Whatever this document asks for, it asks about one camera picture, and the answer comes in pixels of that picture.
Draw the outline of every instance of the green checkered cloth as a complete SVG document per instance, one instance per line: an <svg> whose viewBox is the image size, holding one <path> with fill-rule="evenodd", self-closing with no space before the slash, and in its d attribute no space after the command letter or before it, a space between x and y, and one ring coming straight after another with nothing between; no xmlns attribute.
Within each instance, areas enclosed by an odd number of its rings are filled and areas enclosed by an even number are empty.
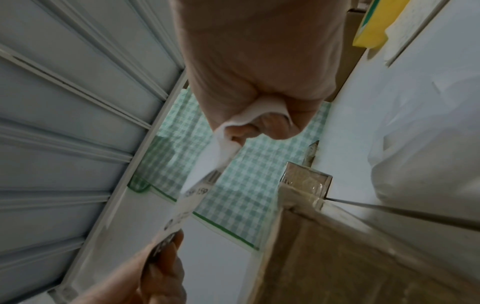
<svg viewBox="0 0 480 304"><path fill-rule="evenodd" d="M324 103L306 129L294 138L277 141L261 135L248 139L195 214L257 247L286 162L302 162L308 146L320 138L329 109L330 103ZM154 187L176 201L211 136L190 88L182 90L130 181L130 189L143 192Z"/></svg>

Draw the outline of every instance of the cardboard box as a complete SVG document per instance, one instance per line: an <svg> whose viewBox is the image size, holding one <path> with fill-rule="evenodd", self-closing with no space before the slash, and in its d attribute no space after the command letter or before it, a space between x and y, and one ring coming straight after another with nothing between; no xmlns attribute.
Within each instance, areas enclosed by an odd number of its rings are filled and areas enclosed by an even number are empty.
<svg viewBox="0 0 480 304"><path fill-rule="evenodd" d="M295 184L303 183L279 185L278 212L250 261L239 303L480 303L475 283L328 201L316 211L310 187Z"/></svg>
<svg viewBox="0 0 480 304"><path fill-rule="evenodd" d="M354 47L352 45L364 15L365 13L363 12L352 10L346 14L345 29L343 30L343 48L340 56L340 65L335 77L336 89L333 94L325 99L326 101L331 102L335 99L365 51L365 48Z"/></svg>

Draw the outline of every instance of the white plastic bag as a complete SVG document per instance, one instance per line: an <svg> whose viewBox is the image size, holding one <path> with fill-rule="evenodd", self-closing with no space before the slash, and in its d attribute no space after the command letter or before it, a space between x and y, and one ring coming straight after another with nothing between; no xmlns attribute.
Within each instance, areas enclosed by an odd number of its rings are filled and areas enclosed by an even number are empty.
<svg viewBox="0 0 480 304"><path fill-rule="evenodd" d="M438 100L394 102L368 156L371 181L389 205L478 220L480 73L449 72L432 84Z"/></svg>

